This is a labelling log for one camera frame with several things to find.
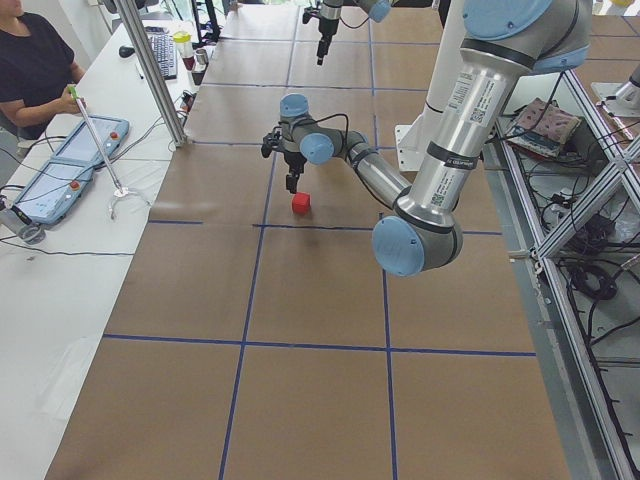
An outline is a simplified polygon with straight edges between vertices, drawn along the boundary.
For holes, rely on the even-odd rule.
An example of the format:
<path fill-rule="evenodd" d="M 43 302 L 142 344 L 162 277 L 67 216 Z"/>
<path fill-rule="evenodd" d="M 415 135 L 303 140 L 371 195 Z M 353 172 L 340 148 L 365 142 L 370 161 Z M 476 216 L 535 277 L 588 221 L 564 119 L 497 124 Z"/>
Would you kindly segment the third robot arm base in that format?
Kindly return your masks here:
<path fill-rule="evenodd" d="M 591 88 L 603 105 L 626 110 L 639 109 L 639 67 L 622 83 L 593 82 Z"/>

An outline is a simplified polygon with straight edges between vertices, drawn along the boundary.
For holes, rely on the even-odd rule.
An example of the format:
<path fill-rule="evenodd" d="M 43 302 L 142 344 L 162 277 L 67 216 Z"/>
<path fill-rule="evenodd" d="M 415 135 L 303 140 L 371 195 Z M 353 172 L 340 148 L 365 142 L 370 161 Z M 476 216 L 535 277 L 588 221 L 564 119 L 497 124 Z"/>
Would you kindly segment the person's hand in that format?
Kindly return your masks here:
<path fill-rule="evenodd" d="M 63 93 L 58 99 L 54 100 L 52 104 L 55 114 L 78 114 L 80 112 L 77 100 L 68 92 Z"/>

